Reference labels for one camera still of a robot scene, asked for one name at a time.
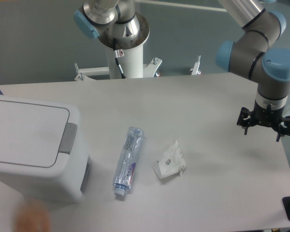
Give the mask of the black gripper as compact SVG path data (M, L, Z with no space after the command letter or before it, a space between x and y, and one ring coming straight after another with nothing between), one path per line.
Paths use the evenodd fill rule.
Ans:
M241 108L236 124L244 129L244 135L251 126L278 128L276 141L279 142L281 137L290 136L290 116L282 117L283 110L284 106L275 110L270 106L263 108L255 101L253 111Z

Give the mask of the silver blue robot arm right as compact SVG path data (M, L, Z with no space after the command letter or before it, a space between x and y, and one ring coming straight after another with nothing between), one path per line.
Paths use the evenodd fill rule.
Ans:
M220 46L216 64L258 85L253 110L242 107L236 124L245 131L254 126L272 128L277 141L290 136L290 116L283 116L290 91L290 49L272 47L286 28L284 15L267 11L258 0L220 4L244 35Z

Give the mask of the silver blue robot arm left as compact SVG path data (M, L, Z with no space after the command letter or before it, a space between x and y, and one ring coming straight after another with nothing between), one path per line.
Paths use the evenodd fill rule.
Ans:
M220 2L234 19L244 19L241 12L246 11L245 0ZM143 64L143 46L150 27L136 12L134 0L86 0L73 16L87 37L98 38L105 46L111 79L144 78L149 74L149 68L145 69ZM226 41L217 52L216 63L228 72L244 71L251 51L241 41Z

